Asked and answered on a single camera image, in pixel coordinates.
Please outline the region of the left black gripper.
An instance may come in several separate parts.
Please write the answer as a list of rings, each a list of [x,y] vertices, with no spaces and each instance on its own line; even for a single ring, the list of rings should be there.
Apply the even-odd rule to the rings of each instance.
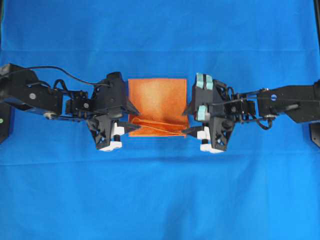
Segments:
[[[125,112],[139,116],[140,112],[133,103],[126,100],[125,83],[120,72],[112,72],[94,90],[93,116],[86,121],[88,129],[99,151],[111,152],[120,149],[121,136],[141,128],[140,125],[120,121]]]

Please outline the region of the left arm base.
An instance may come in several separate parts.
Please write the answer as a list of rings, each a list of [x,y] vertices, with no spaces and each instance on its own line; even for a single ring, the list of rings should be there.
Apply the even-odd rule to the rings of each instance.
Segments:
[[[12,108],[2,102],[0,104],[0,143],[2,144],[11,133]]]

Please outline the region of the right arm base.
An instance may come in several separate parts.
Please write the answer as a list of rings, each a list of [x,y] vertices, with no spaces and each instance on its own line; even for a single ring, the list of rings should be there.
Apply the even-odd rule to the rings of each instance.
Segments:
[[[311,141],[320,148],[320,123],[310,123],[309,132]]]

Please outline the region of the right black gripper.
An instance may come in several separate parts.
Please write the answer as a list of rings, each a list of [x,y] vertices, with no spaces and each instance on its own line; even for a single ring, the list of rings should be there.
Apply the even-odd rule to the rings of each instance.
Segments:
[[[192,99],[182,115],[193,115],[201,123],[182,130],[185,135],[201,141],[200,150],[209,153],[223,153],[235,123],[227,116],[227,85],[211,75],[196,73],[192,87]]]

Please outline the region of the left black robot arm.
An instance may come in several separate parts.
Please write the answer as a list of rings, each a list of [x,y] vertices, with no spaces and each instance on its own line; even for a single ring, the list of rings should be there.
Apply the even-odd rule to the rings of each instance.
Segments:
[[[0,68],[0,141],[10,135],[13,109],[41,115],[48,120],[85,121],[97,150],[110,152],[123,146],[121,136],[140,126],[121,121],[125,115],[139,116],[129,100],[120,72],[109,73],[92,83],[93,92],[69,90],[62,79],[53,85],[39,80],[36,67],[6,64]]]

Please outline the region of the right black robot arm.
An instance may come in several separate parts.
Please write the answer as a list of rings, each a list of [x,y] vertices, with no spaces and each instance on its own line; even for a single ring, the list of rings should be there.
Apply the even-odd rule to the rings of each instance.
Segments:
[[[197,73],[192,98],[183,115],[193,116],[200,125],[184,129],[182,133],[201,140],[202,152],[223,153],[236,124],[256,123],[263,130],[269,130],[281,114],[297,124],[308,123],[311,141],[318,146],[320,83],[236,93],[211,75]]]

